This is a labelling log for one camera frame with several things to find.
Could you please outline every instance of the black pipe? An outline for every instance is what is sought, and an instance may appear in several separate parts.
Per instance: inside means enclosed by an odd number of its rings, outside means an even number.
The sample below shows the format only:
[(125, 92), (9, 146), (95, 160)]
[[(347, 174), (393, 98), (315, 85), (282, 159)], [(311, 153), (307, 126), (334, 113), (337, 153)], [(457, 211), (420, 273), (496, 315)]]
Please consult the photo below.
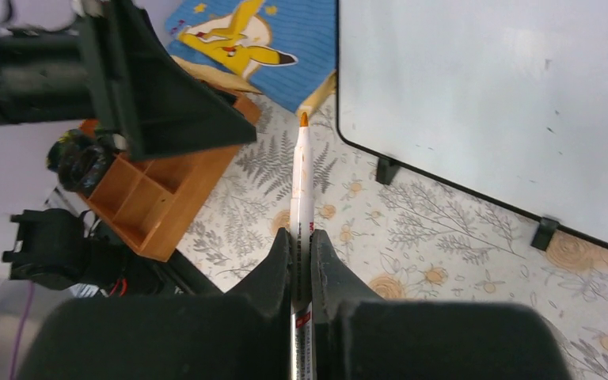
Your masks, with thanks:
[(0, 125), (92, 117), (77, 36), (0, 38)]
[(221, 295), (222, 291), (176, 249), (165, 263), (156, 265), (185, 293), (193, 295)]

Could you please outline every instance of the black plastic foot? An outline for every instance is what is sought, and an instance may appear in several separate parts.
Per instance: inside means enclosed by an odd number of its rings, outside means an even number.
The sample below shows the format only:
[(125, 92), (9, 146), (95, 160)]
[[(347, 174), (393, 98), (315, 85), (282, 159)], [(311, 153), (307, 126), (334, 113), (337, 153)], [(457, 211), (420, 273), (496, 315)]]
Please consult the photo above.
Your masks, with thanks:
[(542, 218), (539, 221), (539, 226), (537, 227), (537, 231), (535, 231), (535, 235), (533, 236), (533, 241), (530, 243), (530, 246), (541, 251), (546, 251), (549, 247), (549, 243), (551, 242), (551, 238), (553, 238), (553, 234), (556, 233), (558, 226), (561, 224), (553, 219)]
[(379, 157), (376, 165), (376, 181), (379, 184), (390, 184), (400, 166), (392, 158)]

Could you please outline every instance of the pikachu picture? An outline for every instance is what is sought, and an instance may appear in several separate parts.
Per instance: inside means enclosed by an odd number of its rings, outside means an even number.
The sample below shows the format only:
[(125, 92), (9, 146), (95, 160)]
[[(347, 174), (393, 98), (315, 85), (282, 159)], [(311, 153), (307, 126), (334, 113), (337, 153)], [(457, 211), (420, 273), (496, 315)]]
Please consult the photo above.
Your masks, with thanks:
[(188, 26), (178, 40), (248, 80), (260, 67), (295, 65), (296, 56), (269, 47), (272, 31), (257, 14), (265, 0), (244, 0), (231, 14)]

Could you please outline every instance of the white marker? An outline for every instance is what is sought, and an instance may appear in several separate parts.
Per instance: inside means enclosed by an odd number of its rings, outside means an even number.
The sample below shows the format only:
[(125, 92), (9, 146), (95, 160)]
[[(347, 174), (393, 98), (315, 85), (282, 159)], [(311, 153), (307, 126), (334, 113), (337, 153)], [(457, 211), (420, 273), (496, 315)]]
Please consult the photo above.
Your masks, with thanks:
[(294, 146), (290, 234), (292, 236), (291, 379), (314, 378), (314, 320), (311, 315), (311, 236), (314, 232), (314, 158), (304, 112)]

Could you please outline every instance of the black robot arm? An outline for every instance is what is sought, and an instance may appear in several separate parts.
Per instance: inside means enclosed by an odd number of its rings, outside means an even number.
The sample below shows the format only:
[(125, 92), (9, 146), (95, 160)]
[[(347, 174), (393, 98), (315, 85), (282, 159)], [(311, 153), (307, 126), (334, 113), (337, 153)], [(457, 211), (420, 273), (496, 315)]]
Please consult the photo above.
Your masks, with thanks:
[[(288, 378), (290, 244), (281, 228), (225, 294), (69, 301), (42, 326), (19, 379)], [(570, 379), (549, 327), (525, 306), (384, 301), (322, 230), (311, 273), (318, 380)]]
[(131, 0), (79, 3), (73, 28), (0, 36), (0, 125), (97, 118), (135, 160), (255, 141), (224, 93), (169, 57), (145, 10)]

